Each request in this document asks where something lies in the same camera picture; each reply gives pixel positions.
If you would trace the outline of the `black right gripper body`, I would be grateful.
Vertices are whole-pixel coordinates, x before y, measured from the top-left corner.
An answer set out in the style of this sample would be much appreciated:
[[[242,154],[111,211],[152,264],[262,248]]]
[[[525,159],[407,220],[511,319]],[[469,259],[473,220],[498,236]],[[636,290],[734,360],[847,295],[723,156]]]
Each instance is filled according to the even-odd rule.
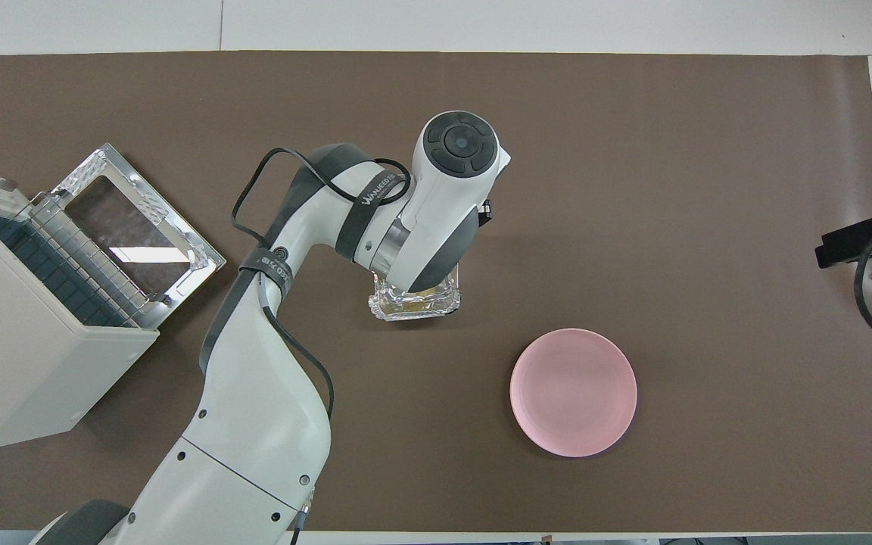
[[[871,239],[872,217],[827,232],[821,236],[821,245],[816,248],[817,265],[826,269],[838,263],[854,263],[861,257]]]

